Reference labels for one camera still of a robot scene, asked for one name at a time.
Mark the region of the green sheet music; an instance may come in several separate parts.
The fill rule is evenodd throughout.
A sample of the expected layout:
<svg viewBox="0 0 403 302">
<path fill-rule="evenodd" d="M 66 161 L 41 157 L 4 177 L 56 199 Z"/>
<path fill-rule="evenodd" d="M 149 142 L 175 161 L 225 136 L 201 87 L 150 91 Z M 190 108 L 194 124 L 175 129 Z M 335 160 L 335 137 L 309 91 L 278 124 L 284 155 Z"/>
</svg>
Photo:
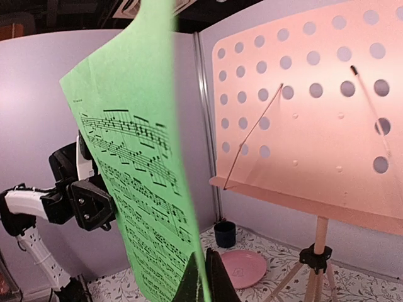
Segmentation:
<svg viewBox="0 0 403 302">
<path fill-rule="evenodd" d="M 117 208 L 136 283 L 172 301 L 192 253 L 204 301 L 205 258 L 181 156 L 172 1 L 142 1 L 134 20 L 60 80 Z"/>
</svg>

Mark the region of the left aluminium frame post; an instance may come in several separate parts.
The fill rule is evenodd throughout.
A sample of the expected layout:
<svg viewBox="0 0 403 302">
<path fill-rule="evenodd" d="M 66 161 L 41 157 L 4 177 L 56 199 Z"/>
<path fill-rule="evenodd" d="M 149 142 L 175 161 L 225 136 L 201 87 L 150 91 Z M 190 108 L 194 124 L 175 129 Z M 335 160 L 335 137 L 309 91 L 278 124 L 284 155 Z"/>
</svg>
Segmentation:
<svg viewBox="0 0 403 302">
<path fill-rule="evenodd" d="M 198 79 L 198 87 L 201 101 L 201 111 L 203 116 L 203 124 L 205 129 L 205 136 L 207 141 L 207 154 L 208 154 L 208 167 L 210 177 L 216 176 L 216 154 L 215 154 L 215 140 L 213 135 L 213 123 L 210 111 L 210 102 L 208 95 L 207 76 L 205 70 L 205 60 L 203 56 L 202 40 L 199 32 L 194 32 L 193 44 L 195 48 L 195 64 Z"/>
</svg>

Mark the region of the pink music stand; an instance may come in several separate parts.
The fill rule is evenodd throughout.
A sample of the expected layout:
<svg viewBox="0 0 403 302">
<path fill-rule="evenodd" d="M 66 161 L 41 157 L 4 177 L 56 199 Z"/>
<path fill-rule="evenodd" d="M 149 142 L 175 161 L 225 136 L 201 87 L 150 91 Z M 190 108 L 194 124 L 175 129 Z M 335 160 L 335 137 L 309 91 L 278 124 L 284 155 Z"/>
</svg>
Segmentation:
<svg viewBox="0 0 403 302">
<path fill-rule="evenodd" d="M 319 301 L 329 220 L 402 234 L 402 2 L 346 1 L 212 50 L 213 186 L 317 217 L 303 253 Z"/>
</svg>

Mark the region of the pink plate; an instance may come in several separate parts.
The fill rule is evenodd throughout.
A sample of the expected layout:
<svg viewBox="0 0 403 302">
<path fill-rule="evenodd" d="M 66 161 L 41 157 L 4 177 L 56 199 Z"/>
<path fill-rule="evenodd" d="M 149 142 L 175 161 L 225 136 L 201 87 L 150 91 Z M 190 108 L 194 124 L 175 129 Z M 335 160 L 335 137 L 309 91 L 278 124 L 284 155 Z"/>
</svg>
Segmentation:
<svg viewBox="0 0 403 302">
<path fill-rule="evenodd" d="M 224 252 L 221 259 L 235 289 L 250 288 L 266 274 L 266 260 L 256 252 L 231 250 Z"/>
</svg>

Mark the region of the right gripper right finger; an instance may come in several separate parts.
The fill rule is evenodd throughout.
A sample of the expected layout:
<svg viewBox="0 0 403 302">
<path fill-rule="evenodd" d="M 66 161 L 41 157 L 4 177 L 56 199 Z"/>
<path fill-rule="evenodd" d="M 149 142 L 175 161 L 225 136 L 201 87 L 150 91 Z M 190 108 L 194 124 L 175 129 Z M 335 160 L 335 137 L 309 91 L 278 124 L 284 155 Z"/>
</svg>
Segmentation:
<svg viewBox="0 0 403 302">
<path fill-rule="evenodd" d="M 213 302 L 241 302 L 234 289 L 220 254 L 207 248 L 205 269 Z"/>
</svg>

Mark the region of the dark blue cup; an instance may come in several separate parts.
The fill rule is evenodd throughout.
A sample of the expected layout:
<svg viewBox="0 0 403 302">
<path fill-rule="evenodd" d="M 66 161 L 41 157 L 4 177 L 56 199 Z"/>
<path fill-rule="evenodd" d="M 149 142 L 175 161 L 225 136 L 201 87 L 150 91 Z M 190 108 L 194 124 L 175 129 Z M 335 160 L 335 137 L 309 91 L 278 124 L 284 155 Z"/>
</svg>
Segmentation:
<svg viewBox="0 0 403 302">
<path fill-rule="evenodd" d="M 217 245 L 221 248 L 231 248 L 236 244 L 236 224 L 231 221 L 219 221 L 214 226 Z"/>
</svg>

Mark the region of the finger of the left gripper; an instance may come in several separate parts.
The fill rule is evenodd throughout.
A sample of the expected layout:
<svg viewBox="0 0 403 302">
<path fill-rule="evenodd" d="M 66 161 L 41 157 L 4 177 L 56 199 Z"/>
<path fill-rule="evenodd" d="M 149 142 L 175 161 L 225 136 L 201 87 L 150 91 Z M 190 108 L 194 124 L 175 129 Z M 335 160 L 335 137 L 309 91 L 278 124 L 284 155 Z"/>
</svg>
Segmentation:
<svg viewBox="0 0 403 302">
<path fill-rule="evenodd" d="M 70 202 L 79 227 L 108 232 L 114 220 L 114 200 L 102 179 L 83 179 L 69 186 Z"/>
</svg>

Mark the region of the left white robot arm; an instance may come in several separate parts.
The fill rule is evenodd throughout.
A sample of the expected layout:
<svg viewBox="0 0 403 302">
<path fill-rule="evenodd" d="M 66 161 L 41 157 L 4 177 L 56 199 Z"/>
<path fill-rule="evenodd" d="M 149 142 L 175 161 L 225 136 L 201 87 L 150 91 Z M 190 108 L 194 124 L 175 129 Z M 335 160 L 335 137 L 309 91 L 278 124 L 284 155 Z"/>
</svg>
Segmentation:
<svg viewBox="0 0 403 302">
<path fill-rule="evenodd" d="M 85 141 L 66 145 L 48 158 L 55 178 L 49 189 L 18 184 L 1 193 L 1 221 L 6 232 L 15 237 L 51 283 L 51 296 L 59 301 L 91 301 L 82 276 L 71 276 L 60 266 L 44 244 L 37 218 L 63 225 L 75 218 L 86 231 L 111 230 L 115 204 L 98 171 Z"/>
</svg>

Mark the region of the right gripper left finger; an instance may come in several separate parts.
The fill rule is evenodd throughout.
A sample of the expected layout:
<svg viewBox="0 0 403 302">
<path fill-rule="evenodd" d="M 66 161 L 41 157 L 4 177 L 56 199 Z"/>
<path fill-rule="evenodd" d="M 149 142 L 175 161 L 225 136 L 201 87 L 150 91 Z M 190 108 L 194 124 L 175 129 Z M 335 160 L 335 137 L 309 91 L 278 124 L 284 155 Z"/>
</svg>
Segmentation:
<svg viewBox="0 0 403 302">
<path fill-rule="evenodd" d="M 172 302 L 203 302 L 202 281 L 196 263 L 196 256 L 191 254 L 183 277 Z"/>
</svg>

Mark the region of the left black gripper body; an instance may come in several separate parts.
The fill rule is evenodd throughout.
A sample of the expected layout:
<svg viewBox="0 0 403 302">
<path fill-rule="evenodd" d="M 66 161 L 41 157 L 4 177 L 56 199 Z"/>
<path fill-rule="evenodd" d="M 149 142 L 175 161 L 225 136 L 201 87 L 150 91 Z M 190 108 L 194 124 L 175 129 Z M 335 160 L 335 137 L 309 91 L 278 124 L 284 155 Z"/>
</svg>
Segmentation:
<svg viewBox="0 0 403 302">
<path fill-rule="evenodd" d="M 101 201 L 78 192 L 73 185 L 78 181 L 76 167 L 76 144 L 70 143 L 48 158 L 55 178 L 55 188 L 42 197 L 42 204 L 48 221 L 63 225 L 75 217 L 78 225 L 97 225 L 102 218 L 99 214 L 103 208 Z"/>
</svg>

